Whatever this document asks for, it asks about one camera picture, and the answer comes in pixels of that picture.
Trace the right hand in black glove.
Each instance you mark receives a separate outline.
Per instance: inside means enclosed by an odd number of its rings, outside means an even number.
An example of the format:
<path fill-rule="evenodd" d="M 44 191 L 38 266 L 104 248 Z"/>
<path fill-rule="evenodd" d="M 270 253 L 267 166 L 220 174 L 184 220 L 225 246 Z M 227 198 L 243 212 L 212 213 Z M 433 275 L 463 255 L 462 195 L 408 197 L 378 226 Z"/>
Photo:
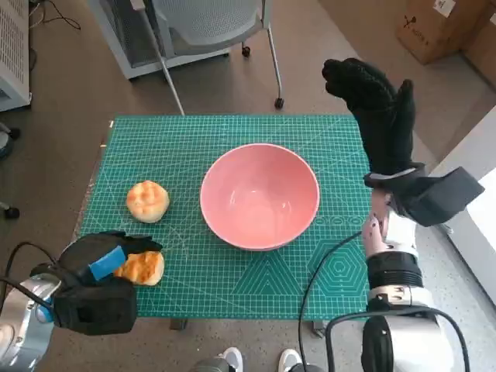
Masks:
<path fill-rule="evenodd" d="M 370 172 L 392 175 L 413 167 L 413 83 L 395 88 L 386 75 L 361 60 L 328 59 L 322 68 L 326 91 L 341 98 L 358 123 Z"/>

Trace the bare black left hand, blue tape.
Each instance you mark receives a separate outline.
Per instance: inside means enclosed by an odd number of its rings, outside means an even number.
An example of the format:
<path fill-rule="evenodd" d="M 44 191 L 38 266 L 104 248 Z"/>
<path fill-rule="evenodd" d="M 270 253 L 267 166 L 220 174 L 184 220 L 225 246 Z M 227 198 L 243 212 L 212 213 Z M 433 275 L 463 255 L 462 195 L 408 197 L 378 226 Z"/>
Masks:
<path fill-rule="evenodd" d="M 120 277 L 133 284 L 154 286 L 164 275 L 161 250 L 151 236 L 112 230 L 75 240 L 64 249 L 58 263 L 85 284 Z"/>

